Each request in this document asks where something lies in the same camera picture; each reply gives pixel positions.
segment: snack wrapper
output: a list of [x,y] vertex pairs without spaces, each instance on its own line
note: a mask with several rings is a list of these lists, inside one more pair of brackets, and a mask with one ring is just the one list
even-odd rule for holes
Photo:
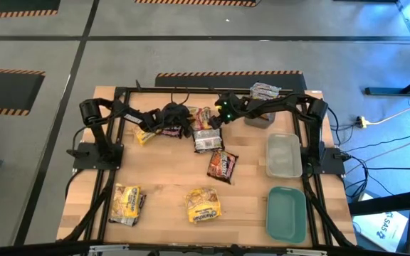
[[[257,82],[250,88],[249,97],[258,100],[272,100],[278,97],[280,90],[279,87]],[[262,114],[260,118],[270,120],[274,116],[275,113],[266,113]]]
[[183,132],[183,127],[181,125],[176,125],[173,127],[167,127],[164,128],[160,134],[166,135],[169,137],[174,137],[174,138],[182,138],[182,132]]
[[230,184],[237,159],[238,156],[225,151],[213,152],[206,175]]
[[224,142],[221,136],[221,129],[206,129],[194,131],[194,146],[196,153],[224,150]]
[[136,218],[139,216],[140,187],[116,184],[113,196],[112,218]]
[[130,227],[135,226],[135,224],[137,224],[139,222],[139,218],[140,218],[140,213],[142,212],[142,207],[143,204],[145,202],[145,198],[147,197],[147,195],[142,195],[140,194],[140,202],[139,202],[139,217],[135,217],[135,218],[120,218],[120,217],[111,217],[108,222],[110,223],[121,223],[121,224],[125,224],[128,225]]
[[152,139],[156,134],[154,132],[144,132],[137,125],[134,127],[134,135],[137,138],[137,141],[140,145],[145,145],[150,139]]
[[221,204],[214,188],[198,188],[190,191],[186,195],[186,208],[191,223],[221,215]]
[[211,125],[208,124],[208,120],[211,116],[211,110],[209,107],[188,107],[188,110],[189,114],[192,115],[191,119],[194,119],[191,123],[191,127],[194,131],[211,129]]

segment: yellow and black hazard stripe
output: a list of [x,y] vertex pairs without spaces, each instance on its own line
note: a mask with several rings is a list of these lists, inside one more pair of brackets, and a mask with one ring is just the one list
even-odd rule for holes
[[0,108],[0,114],[26,116],[29,114],[29,110],[13,110]]
[[276,71],[236,71],[236,72],[185,72],[185,73],[159,73],[157,77],[199,77],[199,76],[223,76],[223,75],[301,75],[299,70],[276,70]]
[[30,74],[30,75],[46,75],[45,71],[35,71],[35,70],[9,70],[1,69],[0,73],[11,73],[11,74]]
[[37,11],[4,11],[0,12],[0,18],[32,17],[32,16],[51,16],[56,15],[57,10],[37,10]]
[[196,4],[196,5],[217,5],[217,6],[256,6],[254,0],[135,0],[141,4]]

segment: small yellow package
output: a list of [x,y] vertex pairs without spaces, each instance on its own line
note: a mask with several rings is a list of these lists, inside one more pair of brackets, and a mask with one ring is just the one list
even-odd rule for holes
[[116,184],[113,196],[113,218],[136,218],[139,216],[140,187]]
[[198,188],[186,195],[189,222],[209,220],[221,216],[221,204],[214,188]]
[[134,134],[137,137],[137,141],[140,145],[145,145],[150,139],[152,139],[156,134],[154,132],[144,132],[137,125],[134,127]]

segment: yellow snack bag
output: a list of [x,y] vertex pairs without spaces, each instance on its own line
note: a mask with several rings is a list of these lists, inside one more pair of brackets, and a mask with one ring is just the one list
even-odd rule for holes
[[135,126],[134,127],[134,134],[137,137],[137,141],[139,141],[140,145],[145,145],[147,141],[152,139],[156,134],[154,132],[144,132],[140,127]]
[[188,107],[189,114],[192,116],[189,119],[194,121],[191,123],[191,127],[194,131],[203,129],[211,129],[211,125],[208,124],[208,120],[211,116],[211,110],[209,107]]
[[197,223],[221,216],[221,204],[214,188],[198,188],[186,195],[189,222]]
[[139,216],[140,187],[116,184],[113,196],[113,218],[136,218]]

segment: green plastic tray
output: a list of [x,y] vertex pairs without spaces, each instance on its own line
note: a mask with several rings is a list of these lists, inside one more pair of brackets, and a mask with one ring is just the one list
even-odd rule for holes
[[267,233],[275,240],[299,244],[306,238],[305,194],[295,188],[274,187],[268,194]]

